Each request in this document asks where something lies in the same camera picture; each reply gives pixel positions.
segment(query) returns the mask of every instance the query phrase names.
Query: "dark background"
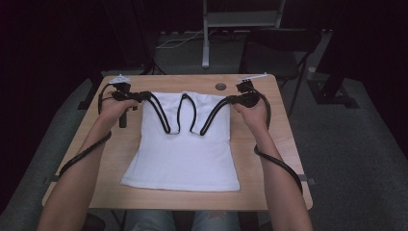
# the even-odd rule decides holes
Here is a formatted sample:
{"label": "dark background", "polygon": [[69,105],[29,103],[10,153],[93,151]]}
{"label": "dark background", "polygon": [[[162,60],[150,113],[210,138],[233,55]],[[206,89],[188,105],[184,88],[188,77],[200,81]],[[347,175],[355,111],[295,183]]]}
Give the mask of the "dark background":
{"label": "dark background", "polygon": [[[250,10],[275,8],[272,2]],[[209,1],[209,10],[247,7],[244,0]],[[403,0],[287,0],[281,24],[335,30],[318,71],[363,82],[405,155],[407,12]],[[98,87],[102,70],[150,66],[160,31],[201,29],[201,0],[1,1],[0,210],[55,112],[83,81]]]}

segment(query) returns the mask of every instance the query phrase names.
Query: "chair leg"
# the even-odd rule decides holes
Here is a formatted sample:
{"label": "chair leg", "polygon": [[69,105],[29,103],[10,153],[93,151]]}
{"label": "chair leg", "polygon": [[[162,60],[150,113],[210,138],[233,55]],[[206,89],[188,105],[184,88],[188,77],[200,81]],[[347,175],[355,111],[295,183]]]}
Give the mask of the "chair leg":
{"label": "chair leg", "polygon": [[291,116],[292,114],[294,102],[296,101],[297,94],[299,93],[299,89],[300,89],[300,84],[302,83],[303,74],[305,72],[305,67],[306,67],[306,62],[303,64],[302,69],[299,74],[299,78],[297,79],[296,89],[294,90],[294,95],[292,98],[291,107],[289,108],[288,117]]}

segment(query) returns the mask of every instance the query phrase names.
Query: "gray floor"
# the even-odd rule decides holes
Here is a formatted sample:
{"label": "gray floor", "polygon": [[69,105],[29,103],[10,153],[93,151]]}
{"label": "gray floor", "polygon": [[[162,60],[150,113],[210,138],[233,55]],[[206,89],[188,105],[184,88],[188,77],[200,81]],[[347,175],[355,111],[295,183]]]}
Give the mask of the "gray floor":
{"label": "gray floor", "polygon": [[[186,34],[183,38],[190,36],[192,34]],[[161,41],[174,38],[180,36],[162,36]],[[327,41],[329,36],[324,35],[318,51],[310,59],[310,66],[319,63]],[[243,36],[237,36],[235,41],[211,43],[208,69],[201,68],[201,40],[189,41],[177,48],[157,49],[155,60],[166,74],[237,73],[242,42]],[[286,105],[291,100],[293,87],[290,83],[282,89]],[[56,113],[0,218],[1,230],[36,229],[41,199],[48,187],[47,177],[55,173],[85,114],[76,108],[89,88],[90,81],[84,82]],[[345,79],[344,88],[356,99],[359,109],[317,105],[307,84],[303,83],[290,118],[305,172],[316,180],[310,187],[314,199],[310,215],[315,230],[408,230],[407,160],[364,86]],[[91,212],[106,221],[106,230],[118,230],[109,210]]]}

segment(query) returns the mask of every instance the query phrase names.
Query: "small round object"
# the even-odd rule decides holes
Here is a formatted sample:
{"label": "small round object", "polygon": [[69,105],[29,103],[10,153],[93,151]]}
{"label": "small round object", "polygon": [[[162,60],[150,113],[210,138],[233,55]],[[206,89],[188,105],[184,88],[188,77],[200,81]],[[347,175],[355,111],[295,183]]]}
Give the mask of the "small round object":
{"label": "small round object", "polygon": [[216,84],[216,89],[217,90],[226,90],[227,86],[225,84],[223,84],[223,83],[219,83],[219,84]]}

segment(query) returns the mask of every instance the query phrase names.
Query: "wooden table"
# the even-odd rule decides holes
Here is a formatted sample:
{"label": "wooden table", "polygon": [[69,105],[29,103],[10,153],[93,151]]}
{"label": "wooden table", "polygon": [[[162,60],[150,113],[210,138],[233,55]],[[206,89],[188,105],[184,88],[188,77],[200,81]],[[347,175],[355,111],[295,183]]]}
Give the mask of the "wooden table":
{"label": "wooden table", "polygon": [[[236,85],[244,75],[143,75],[129,76],[132,79],[131,92],[150,90],[160,92],[195,91],[217,95],[239,94]],[[106,77],[103,88],[114,76]],[[254,87],[265,94],[271,105],[271,133],[284,161],[297,174],[303,174],[297,149],[294,143],[288,118],[282,103],[275,78],[271,75],[252,80]],[[224,83],[226,90],[216,90],[218,83]],[[70,160],[80,148],[91,125],[97,118],[97,99],[93,99],[61,167]],[[127,128],[112,130],[113,136],[107,142],[102,157],[96,190],[91,208],[107,209],[168,209],[168,210],[233,210],[265,211],[267,203],[264,193],[263,174],[260,158],[253,153],[255,141],[242,116],[231,109],[231,152],[234,159],[241,190],[238,192],[179,192],[166,190],[147,190],[122,186],[121,177],[130,165],[140,143],[140,124],[142,106],[127,114]],[[55,186],[51,183],[42,203]],[[303,196],[307,208],[313,205],[309,187],[302,182]]]}

